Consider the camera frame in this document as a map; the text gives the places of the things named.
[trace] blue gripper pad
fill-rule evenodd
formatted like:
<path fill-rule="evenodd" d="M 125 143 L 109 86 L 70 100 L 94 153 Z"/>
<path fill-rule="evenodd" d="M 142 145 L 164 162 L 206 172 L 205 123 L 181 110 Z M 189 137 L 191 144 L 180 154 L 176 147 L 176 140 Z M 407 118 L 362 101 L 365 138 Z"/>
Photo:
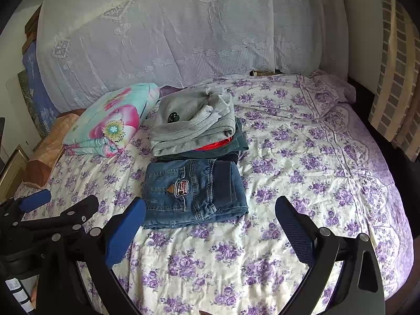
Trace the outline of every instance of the blue gripper pad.
<path fill-rule="evenodd" d="M 314 237 L 311 237 L 305 226 L 307 225 L 305 223 L 308 221 L 312 223 L 312 220 L 304 214 L 299 214 L 285 196 L 279 197 L 276 201 L 276 218 L 299 261 L 312 267 L 315 263 Z M 318 229 L 314 223 L 312 225 L 313 230 Z"/>
<path fill-rule="evenodd" d="M 42 191 L 36 192 L 29 197 L 26 197 L 20 203 L 20 210 L 29 213 L 38 207 L 45 205 L 51 201 L 51 192 L 48 189 L 43 189 Z"/>
<path fill-rule="evenodd" d="M 128 209 L 118 216 L 123 216 L 124 218 L 120 220 L 118 227 L 111 234 L 106 245 L 105 263 L 109 268 L 121 262 L 127 252 L 129 245 L 146 217 L 146 203 L 143 199 L 136 197 Z"/>

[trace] brown and orange fabric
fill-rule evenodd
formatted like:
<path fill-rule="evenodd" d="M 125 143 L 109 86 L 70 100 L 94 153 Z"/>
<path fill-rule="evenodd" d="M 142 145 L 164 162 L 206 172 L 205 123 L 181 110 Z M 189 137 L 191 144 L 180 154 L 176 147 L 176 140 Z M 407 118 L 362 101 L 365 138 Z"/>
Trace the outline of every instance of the brown and orange fabric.
<path fill-rule="evenodd" d="M 410 160 L 420 152 L 420 40 L 407 11 L 396 0 L 382 0 L 382 65 L 370 123 Z"/>
<path fill-rule="evenodd" d="M 42 141 L 24 173 L 25 185 L 43 189 L 57 161 L 64 152 L 62 140 L 85 109 L 60 114 L 54 121 L 48 136 Z"/>

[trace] folded gray hoodie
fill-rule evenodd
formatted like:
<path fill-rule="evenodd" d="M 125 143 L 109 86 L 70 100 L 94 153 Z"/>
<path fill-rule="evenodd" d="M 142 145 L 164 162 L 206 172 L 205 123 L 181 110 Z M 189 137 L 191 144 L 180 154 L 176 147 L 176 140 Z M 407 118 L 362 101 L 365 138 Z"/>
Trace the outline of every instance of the folded gray hoodie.
<path fill-rule="evenodd" d="M 162 98 L 157 112 L 150 131 L 155 156 L 194 150 L 235 133 L 232 96 L 223 88 L 186 88 L 172 93 Z M 179 116 L 179 120 L 169 123 L 170 116 Z"/>

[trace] curtain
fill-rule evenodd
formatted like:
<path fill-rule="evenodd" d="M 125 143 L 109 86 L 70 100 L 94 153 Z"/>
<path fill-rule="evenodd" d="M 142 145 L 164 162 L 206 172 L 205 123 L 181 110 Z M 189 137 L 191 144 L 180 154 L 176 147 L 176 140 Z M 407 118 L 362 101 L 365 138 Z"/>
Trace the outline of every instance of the curtain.
<path fill-rule="evenodd" d="M 410 160 L 420 151 L 420 41 L 407 11 L 396 0 L 382 0 L 382 64 L 370 123 Z"/>

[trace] red garment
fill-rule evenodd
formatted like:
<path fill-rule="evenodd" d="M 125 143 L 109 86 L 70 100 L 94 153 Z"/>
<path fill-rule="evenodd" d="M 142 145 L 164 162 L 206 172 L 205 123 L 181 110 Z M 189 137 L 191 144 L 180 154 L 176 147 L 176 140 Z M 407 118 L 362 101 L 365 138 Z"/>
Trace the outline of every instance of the red garment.
<path fill-rule="evenodd" d="M 220 147 L 224 146 L 225 144 L 228 144 L 230 141 L 232 141 L 231 137 L 229 137 L 227 139 L 224 139 L 222 141 L 219 141 L 219 142 L 208 144 L 208 145 L 203 146 L 201 148 L 198 148 L 196 150 L 212 150 L 212 149 L 220 148 Z"/>

